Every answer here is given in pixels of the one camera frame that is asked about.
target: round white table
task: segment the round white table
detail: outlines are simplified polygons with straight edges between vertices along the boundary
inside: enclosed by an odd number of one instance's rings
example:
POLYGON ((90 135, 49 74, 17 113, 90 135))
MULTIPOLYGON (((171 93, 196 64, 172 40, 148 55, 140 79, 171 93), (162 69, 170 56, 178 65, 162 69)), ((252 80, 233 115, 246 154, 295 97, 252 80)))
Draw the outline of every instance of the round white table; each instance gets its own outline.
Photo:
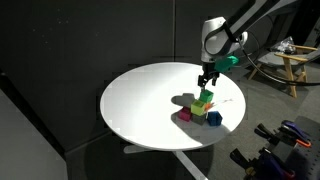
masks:
POLYGON ((240 124, 246 104, 239 87, 220 74, 216 86, 210 80, 206 89, 214 93, 214 106, 209 111, 220 112, 221 126, 180 120, 177 112, 200 97, 200 74, 203 71, 199 65, 157 63, 128 71, 108 85, 100 110, 115 134, 135 144, 127 146, 125 153, 173 151, 196 179, 207 179, 182 151, 209 146, 224 138, 240 124))

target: wooden chair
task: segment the wooden chair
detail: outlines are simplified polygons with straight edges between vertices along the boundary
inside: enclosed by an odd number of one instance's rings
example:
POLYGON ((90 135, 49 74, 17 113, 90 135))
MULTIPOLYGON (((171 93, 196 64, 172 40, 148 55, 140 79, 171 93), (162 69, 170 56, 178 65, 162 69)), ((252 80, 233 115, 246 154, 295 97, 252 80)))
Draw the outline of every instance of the wooden chair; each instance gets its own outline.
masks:
MULTIPOLYGON (((290 45, 296 48, 296 55, 279 54, 275 52, 270 52, 265 56, 258 59, 257 67, 264 69, 265 67, 271 68, 276 72, 278 69, 283 69, 286 71, 286 76, 288 80, 291 81, 303 81, 307 82, 307 72, 305 64, 316 60, 320 57, 320 50, 313 47, 290 45)), ((257 73, 254 69, 249 76, 249 80, 257 73)), ((297 92, 295 86, 290 86, 291 95, 296 98, 297 92)))

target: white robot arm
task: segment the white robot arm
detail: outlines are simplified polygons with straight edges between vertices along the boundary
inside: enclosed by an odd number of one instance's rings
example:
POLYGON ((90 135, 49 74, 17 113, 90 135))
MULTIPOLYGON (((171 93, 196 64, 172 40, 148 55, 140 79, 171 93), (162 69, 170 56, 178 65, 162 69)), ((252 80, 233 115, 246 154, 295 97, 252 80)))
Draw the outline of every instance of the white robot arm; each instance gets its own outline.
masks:
POLYGON ((228 21, 223 17, 208 20, 202 29, 203 76, 199 76, 198 86, 204 88, 208 80, 215 85, 219 73, 214 64, 237 50, 248 39, 245 32, 259 19, 297 0, 248 0, 228 21))

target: table leg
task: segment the table leg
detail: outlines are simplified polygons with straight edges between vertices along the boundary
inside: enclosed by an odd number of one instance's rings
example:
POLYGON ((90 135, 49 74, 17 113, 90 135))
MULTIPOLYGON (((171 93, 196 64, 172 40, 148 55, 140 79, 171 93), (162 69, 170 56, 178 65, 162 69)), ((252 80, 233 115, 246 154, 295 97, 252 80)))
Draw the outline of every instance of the table leg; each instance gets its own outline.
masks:
POLYGON ((181 161, 196 180, 208 180, 204 174, 192 163, 192 161, 182 152, 173 151, 173 154, 181 161))
POLYGON ((145 151, 152 151, 152 149, 147 149, 147 148, 143 148, 140 146, 136 146, 136 145, 130 145, 130 146, 126 146, 123 149, 124 153, 126 154, 131 154, 131 153, 139 153, 139 152, 145 152, 145 151))

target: blue block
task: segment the blue block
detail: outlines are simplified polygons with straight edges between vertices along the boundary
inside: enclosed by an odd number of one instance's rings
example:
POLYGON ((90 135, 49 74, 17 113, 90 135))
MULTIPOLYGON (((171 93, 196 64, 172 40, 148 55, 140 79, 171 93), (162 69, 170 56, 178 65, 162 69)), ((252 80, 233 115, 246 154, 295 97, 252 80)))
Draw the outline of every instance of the blue block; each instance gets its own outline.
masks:
POLYGON ((207 121, 210 126, 220 126, 222 121, 222 116, 218 111, 208 112, 207 121))

